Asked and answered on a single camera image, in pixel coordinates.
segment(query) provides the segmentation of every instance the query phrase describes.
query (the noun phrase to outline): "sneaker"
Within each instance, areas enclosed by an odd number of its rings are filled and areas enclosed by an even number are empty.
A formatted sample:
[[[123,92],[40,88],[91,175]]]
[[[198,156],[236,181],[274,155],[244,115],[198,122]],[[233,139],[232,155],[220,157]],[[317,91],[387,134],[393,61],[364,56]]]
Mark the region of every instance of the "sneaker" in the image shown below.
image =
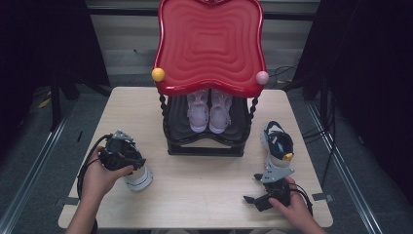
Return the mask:
[[[229,111],[232,104],[232,95],[218,90],[211,90],[211,102],[209,129],[215,134],[222,134],[231,124]]]
[[[199,90],[186,96],[188,100],[189,125],[195,133],[201,133],[207,128],[208,108],[207,108],[208,90]]]
[[[270,121],[261,132],[261,143],[267,149],[270,164],[279,168],[286,168],[294,155],[292,139],[285,133],[279,123]]]

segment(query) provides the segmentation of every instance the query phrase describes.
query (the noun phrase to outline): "red decorative shelf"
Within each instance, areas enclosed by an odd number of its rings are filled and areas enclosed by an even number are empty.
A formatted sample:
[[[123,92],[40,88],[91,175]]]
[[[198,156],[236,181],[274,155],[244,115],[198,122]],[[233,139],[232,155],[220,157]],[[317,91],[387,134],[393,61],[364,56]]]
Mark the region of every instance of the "red decorative shelf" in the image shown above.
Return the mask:
[[[261,49],[262,8],[256,0],[163,0],[155,67],[165,71],[160,93],[181,96],[219,89],[255,98],[266,71]]]

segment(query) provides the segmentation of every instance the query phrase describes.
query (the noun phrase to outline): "hand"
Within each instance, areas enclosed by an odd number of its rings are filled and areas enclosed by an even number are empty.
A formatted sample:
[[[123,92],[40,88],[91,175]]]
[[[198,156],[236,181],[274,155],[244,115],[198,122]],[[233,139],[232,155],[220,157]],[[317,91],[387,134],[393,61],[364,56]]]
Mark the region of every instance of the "hand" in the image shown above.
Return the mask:
[[[294,183],[294,179],[287,176],[288,183]],[[297,189],[297,186],[290,184],[291,189]],[[300,193],[290,192],[290,205],[286,207],[275,198],[270,198],[269,202],[273,207],[279,210],[288,219],[289,223],[302,231],[303,233],[326,233],[311,216],[306,203]]]
[[[129,165],[116,171],[107,170],[98,160],[98,153],[103,147],[98,146],[91,156],[89,161],[92,162],[85,173],[85,178],[82,187],[82,200],[84,198],[102,199],[106,193],[112,189],[115,181],[126,176],[133,170],[133,166]]]

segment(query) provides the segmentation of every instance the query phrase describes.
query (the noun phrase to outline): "pink sneaker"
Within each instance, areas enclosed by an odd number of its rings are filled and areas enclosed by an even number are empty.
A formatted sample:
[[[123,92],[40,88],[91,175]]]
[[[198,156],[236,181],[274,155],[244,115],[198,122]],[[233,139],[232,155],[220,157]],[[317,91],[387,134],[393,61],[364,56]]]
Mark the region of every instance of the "pink sneaker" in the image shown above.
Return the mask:
[[[207,128],[208,108],[207,108],[208,90],[199,90],[186,96],[188,100],[189,125],[195,133],[201,133]]]
[[[222,134],[231,124],[229,111],[232,104],[232,95],[212,90],[211,101],[209,129],[215,134]]]

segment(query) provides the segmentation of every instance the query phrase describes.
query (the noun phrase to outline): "gray floor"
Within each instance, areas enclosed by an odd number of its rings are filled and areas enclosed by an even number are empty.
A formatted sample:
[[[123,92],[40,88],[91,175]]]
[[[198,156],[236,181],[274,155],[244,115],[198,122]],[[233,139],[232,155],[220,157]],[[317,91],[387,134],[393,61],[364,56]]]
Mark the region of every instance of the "gray floor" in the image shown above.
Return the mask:
[[[67,196],[107,102],[107,97],[89,89],[80,88],[82,93],[78,100],[68,101],[62,98],[63,113],[70,109],[70,106],[73,106],[73,109],[67,117],[64,129],[44,169],[33,184],[33,189],[29,191],[28,200],[24,203],[21,213],[18,213],[17,222],[12,225],[13,233],[62,233],[64,231],[57,225],[62,207],[56,201]],[[45,90],[47,87],[40,89],[38,91],[40,95],[34,97],[33,106],[19,130],[19,138],[12,149],[7,152],[7,159],[0,166],[1,216],[14,201],[50,134],[51,105],[42,109],[37,108],[38,103],[44,97],[42,94]],[[292,90],[287,95],[303,137],[309,142],[307,148],[317,175],[321,179],[329,151],[319,136],[306,137],[318,132],[308,106],[312,103],[317,105],[319,102],[317,99],[304,100],[300,89]],[[365,202],[373,216],[377,218],[382,233],[411,233],[413,230],[412,207],[393,181],[377,165],[371,151],[360,144],[357,133],[352,129],[350,122],[338,108],[335,113],[336,145],[364,196]],[[329,167],[323,191],[333,197],[333,201],[329,202],[329,208],[334,223],[326,228],[328,233],[369,233],[351,193],[333,162]],[[99,233],[136,232],[136,230],[99,231]],[[222,231],[205,230],[204,233],[222,233]]]

